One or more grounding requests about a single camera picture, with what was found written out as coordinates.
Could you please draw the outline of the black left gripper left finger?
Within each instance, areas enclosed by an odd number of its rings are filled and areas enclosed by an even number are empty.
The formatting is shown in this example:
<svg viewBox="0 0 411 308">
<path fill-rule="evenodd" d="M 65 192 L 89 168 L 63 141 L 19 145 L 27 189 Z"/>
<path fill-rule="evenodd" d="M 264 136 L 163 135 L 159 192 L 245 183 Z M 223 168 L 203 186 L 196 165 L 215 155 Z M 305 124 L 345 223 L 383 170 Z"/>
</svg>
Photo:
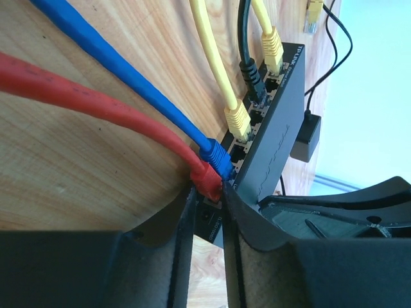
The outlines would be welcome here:
<svg viewBox="0 0 411 308">
<path fill-rule="evenodd" d="M 128 232 L 1 232 L 1 306 L 185 307 L 196 197 Z"/>
</svg>

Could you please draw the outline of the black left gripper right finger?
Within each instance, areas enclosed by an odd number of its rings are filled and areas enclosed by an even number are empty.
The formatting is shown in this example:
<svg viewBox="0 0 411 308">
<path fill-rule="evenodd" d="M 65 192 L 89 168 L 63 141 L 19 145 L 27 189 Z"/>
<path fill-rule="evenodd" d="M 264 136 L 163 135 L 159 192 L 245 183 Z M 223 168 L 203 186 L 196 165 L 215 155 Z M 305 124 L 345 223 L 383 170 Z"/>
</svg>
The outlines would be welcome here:
<svg viewBox="0 0 411 308">
<path fill-rule="evenodd" d="M 409 307 L 410 184 L 256 209 L 224 184 L 223 247 L 230 307 Z"/>
</svg>

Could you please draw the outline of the black TP-Link network switch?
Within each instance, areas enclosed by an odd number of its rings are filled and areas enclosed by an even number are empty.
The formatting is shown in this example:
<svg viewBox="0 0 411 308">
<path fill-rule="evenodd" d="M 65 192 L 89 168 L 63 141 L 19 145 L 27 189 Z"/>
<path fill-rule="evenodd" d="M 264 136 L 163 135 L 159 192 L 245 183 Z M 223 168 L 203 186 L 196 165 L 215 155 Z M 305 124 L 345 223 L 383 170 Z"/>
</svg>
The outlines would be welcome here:
<svg viewBox="0 0 411 308">
<path fill-rule="evenodd" d="M 267 102 L 256 106 L 249 96 L 243 102 L 251 118 L 251 137 L 246 143 L 226 133 L 222 146 L 233 165 L 230 184 L 252 209 L 274 193 L 304 119 L 305 47 L 284 43 L 279 76 L 265 64 L 258 72 L 265 83 Z"/>
</svg>

